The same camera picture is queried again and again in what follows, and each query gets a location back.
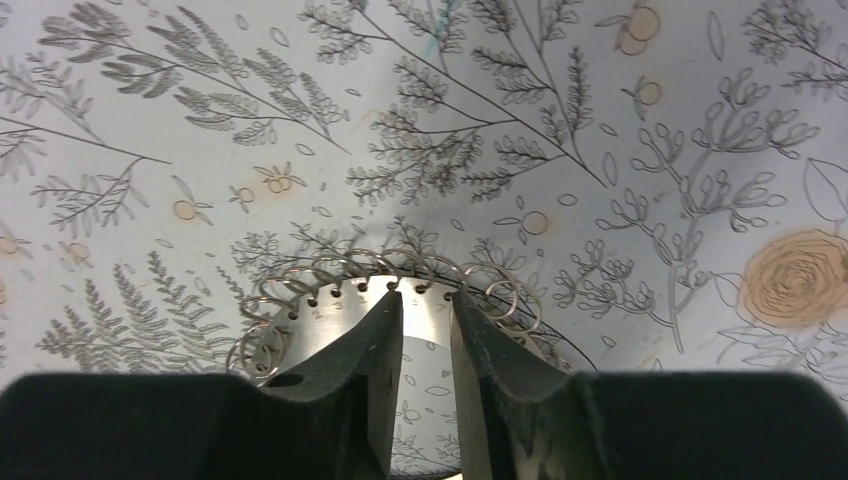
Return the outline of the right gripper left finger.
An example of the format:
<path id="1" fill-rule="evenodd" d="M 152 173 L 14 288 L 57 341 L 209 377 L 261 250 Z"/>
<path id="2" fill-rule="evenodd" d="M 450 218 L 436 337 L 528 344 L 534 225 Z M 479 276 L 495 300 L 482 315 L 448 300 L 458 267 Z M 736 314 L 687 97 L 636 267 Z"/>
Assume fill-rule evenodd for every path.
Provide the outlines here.
<path id="1" fill-rule="evenodd" d="M 1 396 L 5 479 L 385 479 L 403 346 L 386 293 L 257 387 L 229 374 L 33 374 Z"/>

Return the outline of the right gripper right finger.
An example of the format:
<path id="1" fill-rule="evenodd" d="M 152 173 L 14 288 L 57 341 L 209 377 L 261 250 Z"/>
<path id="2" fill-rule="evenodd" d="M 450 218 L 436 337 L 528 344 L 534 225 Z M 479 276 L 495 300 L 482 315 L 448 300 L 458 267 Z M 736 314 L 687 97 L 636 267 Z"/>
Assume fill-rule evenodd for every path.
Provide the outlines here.
<path id="1" fill-rule="evenodd" d="M 565 373 L 452 297 L 467 479 L 843 479 L 847 418 L 794 373 Z"/>

